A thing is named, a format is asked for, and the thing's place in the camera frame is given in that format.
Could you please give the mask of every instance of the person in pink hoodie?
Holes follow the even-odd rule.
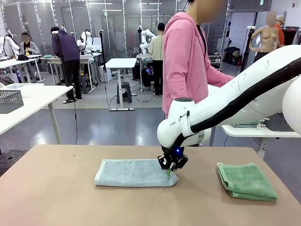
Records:
[[[208,96],[207,84],[221,87],[233,79],[211,66],[200,28],[214,19],[222,1],[188,0],[186,13],[175,14],[166,25],[162,101],[166,118],[175,98],[189,97],[198,103]]]

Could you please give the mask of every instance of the gray basket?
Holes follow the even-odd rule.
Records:
[[[20,90],[0,90],[0,114],[8,114],[23,105]]]
[[[269,130],[278,132],[291,132],[294,131],[286,122],[282,113],[277,113],[269,117],[265,124]]]

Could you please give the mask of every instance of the orange shirt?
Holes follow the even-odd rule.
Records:
[[[283,30],[281,29],[280,25],[276,24],[274,26],[278,30],[278,37],[279,37],[279,43],[280,45],[284,45],[284,33]]]

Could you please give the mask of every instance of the person in purple hoodie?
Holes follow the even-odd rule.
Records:
[[[68,99],[63,101],[64,104],[75,102],[76,99],[82,99],[79,83],[79,47],[76,44],[75,38],[59,27],[52,27],[51,32],[58,31],[60,37],[61,48],[63,52],[63,60],[66,70],[66,79],[68,84],[71,84],[73,76],[75,85],[75,97],[73,90],[67,93]],[[52,47],[56,56],[60,57],[59,47],[56,44],[55,35],[52,34]]]

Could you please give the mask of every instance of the hood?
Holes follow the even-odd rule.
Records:
[[[192,24],[195,25],[195,28],[197,29],[196,27],[196,22],[192,19],[191,16],[189,16],[187,13],[183,13],[183,12],[180,12],[180,13],[176,13],[169,21],[168,23],[166,24],[165,26],[165,32],[167,32],[167,30],[169,29],[169,27],[177,20],[188,20],[190,21]]]
[[[64,29],[58,30],[59,34],[68,34]]]

